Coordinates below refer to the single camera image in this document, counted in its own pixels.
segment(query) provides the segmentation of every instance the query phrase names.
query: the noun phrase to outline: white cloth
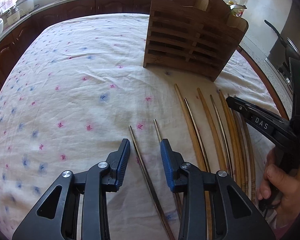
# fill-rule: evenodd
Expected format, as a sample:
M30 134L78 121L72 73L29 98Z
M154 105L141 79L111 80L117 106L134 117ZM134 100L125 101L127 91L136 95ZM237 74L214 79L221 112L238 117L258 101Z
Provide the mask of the white cloth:
M105 161L123 138L131 141L129 125L177 238L179 221L153 125L155 118L172 149L196 164L174 83L189 101L213 172L219 165L197 87L216 121L213 95L226 130L217 88L277 112L265 86L237 52L214 83L174 69L143 68L148 21L147 15L110 14L58 23L14 67L0 93L0 230L8 238L61 172L86 171ZM250 131L260 178L272 144ZM107 202L112 239L168 239L132 141L123 185L107 194Z

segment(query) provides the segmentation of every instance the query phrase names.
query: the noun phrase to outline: human hand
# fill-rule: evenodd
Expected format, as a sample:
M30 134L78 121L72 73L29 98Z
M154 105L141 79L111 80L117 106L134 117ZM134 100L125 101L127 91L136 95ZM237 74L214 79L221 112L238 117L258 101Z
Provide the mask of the human hand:
M275 154L272 149L267 155L263 178L260 188L257 189L258 200L268 199L271 196L270 182L283 193L281 203L276 208L276 227L280 228L295 220L300 213L300 167L295 177L289 176L275 165Z

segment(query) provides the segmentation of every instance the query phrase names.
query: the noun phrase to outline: silver screw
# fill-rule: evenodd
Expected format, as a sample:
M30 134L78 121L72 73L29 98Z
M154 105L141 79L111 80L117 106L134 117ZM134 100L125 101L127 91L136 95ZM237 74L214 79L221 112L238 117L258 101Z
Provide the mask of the silver screw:
M227 176L227 173L225 171L218 171L218 175L220 177L225 177L225 176Z
M70 177L70 175L71 175L71 171L64 171L62 173L62 177L64 177L64 178Z
M191 164L190 163L182 163L181 167L184 169L189 169L191 167Z
M106 163L106 162L98 163L99 168L105 168L106 166L108 166L108 163Z

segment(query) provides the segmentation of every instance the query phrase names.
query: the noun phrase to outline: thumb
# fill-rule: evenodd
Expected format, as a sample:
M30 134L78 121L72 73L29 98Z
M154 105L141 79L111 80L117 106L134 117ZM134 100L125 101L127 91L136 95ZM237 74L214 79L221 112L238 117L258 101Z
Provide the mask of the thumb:
M270 164L267 167L266 176L285 196L293 195L298 189L298 181L274 164Z

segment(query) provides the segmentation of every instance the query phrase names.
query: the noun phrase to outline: blue gripper pad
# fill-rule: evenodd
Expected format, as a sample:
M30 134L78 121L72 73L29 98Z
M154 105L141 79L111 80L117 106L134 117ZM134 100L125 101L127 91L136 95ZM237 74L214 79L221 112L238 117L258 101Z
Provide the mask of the blue gripper pad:
M187 177L180 173L180 165L184 162L182 155L172 151L168 139L161 141L160 152L167 184L171 192L185 192Z
M130 141L128 139L123 139L119 149L108 155L106 162L110 165L110 171L102 178L102 184L107 186L107 192L116 192L122 186L129 156Z

